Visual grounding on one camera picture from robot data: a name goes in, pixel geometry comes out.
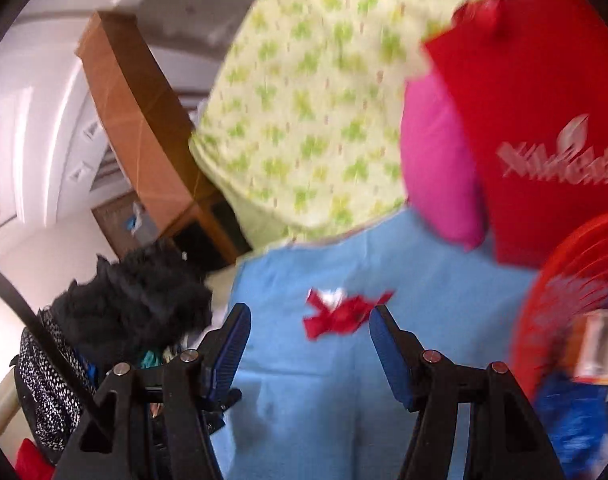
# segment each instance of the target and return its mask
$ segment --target red basket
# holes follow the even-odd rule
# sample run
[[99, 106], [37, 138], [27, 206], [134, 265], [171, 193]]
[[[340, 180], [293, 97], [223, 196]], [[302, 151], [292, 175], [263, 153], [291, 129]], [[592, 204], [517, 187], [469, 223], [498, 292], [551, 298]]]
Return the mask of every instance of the red basket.
[[529, 399], [560, 356], [570, 322], [608, 303], [608, 214], [557, 247], [530, 292], [514, 335], [511, 371]]

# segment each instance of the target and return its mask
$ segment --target green floral fabric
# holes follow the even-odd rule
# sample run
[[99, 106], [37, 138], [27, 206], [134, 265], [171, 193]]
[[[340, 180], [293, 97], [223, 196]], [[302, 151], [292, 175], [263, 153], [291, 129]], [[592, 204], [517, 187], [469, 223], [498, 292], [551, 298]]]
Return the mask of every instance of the green floral fabric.
[[257, 0], [191, 139], [254, 248], [338, 235], [405, 200], [404, 80], [464, 0]]

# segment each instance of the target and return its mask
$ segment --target screw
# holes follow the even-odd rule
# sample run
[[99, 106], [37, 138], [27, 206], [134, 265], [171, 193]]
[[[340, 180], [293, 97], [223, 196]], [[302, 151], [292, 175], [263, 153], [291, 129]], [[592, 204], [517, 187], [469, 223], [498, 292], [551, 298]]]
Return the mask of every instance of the screw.
[[436, 350], [426, 350], [422, 355], [424, 361], [429, 363], [439, 363], [441, 361], [441, 354]]
[[498, 374], [502, 375], [504, 375], [508, 371], [508, 365], [506, 363], [503, 363], [502, 361], [495, 361], [492, 365], [490, 365], [490, 368], [492, 368], [492, 370], [494, 370]]
[[197, 356], [199, 356], [199, 352], [197, 352], [193, 348], [189, 348], [188, 350], [184, 350], [181, 353], [180, 359], [182, 361], [184, 361], [185, 363], [192, 363], [193, 361], [195, 361], [197, 359]]
[[113, 367], [113, 373], [117, 376], [126, 375], [130, 372], [130, 365], [128, 363], [117, 363]]

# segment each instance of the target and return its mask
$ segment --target pink pillow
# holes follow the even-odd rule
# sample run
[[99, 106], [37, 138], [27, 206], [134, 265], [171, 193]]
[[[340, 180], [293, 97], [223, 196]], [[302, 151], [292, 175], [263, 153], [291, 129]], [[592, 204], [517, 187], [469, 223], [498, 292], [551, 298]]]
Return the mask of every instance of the pink pillow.
[[436, 70], [406, 83], [400, 149], [408, 199], [421, 217], [465, 250], [481, 244], [479, 179], [459, 114]]

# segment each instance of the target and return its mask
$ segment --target red cloth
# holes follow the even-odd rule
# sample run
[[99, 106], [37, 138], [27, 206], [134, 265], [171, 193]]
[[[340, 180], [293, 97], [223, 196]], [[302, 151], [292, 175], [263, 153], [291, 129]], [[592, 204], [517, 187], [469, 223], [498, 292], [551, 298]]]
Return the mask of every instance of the red cloth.
[[608, 211], [608, 29], [586, 0], [486, 0], [426, 47], [468, 136], [500, 262]]
[[25, 438], [17, 451], [15, 472], [20, 480], [50, 480], [55, 468], [44, 460], [35, 444]]
[[351, 296], [341, 301], [332, 310], [321, 300], [316, 290], [311, 289], [306, 303], [319, 312], [316, 316], [304, 318], [306, 337], [317, 339], [325, 333], [349, 334], [366, 323], [370, 311], [377, 305], [385, 304], [392, 298], [392, 292], [386, 292], [378, 300], [372, 301], [363, 296]]

